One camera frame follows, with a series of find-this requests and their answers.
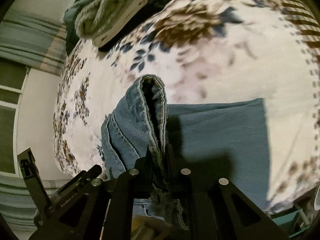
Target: bed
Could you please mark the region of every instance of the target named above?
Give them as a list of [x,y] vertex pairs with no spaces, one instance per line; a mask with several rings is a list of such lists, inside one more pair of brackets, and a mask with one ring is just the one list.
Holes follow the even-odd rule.
[[299,0],[172,0],[108,52],[80,40],[55,106],[57,165],[75,176],[105,170],[101,125],[141,75],[155,74],[169,104],[263,98],[269,144],[265,211],[316,186],[320,26]]

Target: window pane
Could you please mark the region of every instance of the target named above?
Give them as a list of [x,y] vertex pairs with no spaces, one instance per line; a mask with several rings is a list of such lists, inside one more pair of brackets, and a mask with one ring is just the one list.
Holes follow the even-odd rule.
[[19,95],[16,92],[0,89],[0,101],[17,104]]
[[26,71],[25,65],[0,58],[0,85],[21,89]]
[[13,124],[16,110],[0,106],[0,171],[15,173],[13,162]]

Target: blue fabric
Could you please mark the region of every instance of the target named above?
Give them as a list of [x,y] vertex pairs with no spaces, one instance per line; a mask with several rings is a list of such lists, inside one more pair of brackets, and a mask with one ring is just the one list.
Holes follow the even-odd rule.
[[[166,171],[162,159],[164,146],[170,143],[173,153],[189,169],[203,173],[203,183],[227,178],[258,207],[263,209],[266,205],[269,152],[262,99],[232,104],[167,105],[162,81],[157,76],[145,75],[134,82],[106,118],[101,133],[109,178],[133,168],[149,145],[157,167],[156,185],[164,189]],[[175,203],[169,209],[172,212],[172,208],[180,207]],[[166,215],[157,213],[150,205],[145,208],[146,213],[150,209],[152,215]],[[179,212],[172,212],[169,222],[181,223],[176,221],[182,217]]]

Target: pile of clothes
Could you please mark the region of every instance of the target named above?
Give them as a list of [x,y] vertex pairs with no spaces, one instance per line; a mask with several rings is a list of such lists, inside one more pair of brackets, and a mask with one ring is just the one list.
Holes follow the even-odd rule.
[[67,55],[80,38],[92,39],[102,51],[130,33],[171,0],[75,0],[65,11]]

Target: window frame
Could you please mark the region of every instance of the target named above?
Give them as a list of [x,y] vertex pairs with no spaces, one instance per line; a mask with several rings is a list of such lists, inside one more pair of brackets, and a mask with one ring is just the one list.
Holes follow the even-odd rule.
[[15,115],[14,115],[13,140],[12,140],[12,143],[13,143],[13,163],[14,163],[15,173],[7,173],[7,172],[0,171],[0,175],[2,175],[2,176],[22,178],[21,170],[18,165],[17,128],[18,128],[18,117],[19,117],[19,110],[20,110],[22,95],[23,95],[23,91],[24,91],[28,76],[29,76],[29,72],[30,72],[30,67],[26,66],[26,75],[24,77],[21,89],[16,89],[16,88],[11,88],[11,87],[0,85],[0,89],[2,89],[2,90],[7,90],[7,91],[11,91],[11,92],[15,92],[15,93],[19,94],[19,99],[18,99],[17,104],[7,103],[7,102],[0,100],[0,106],[4,106],[4,107],[8,107],[8,108],[16,110]]

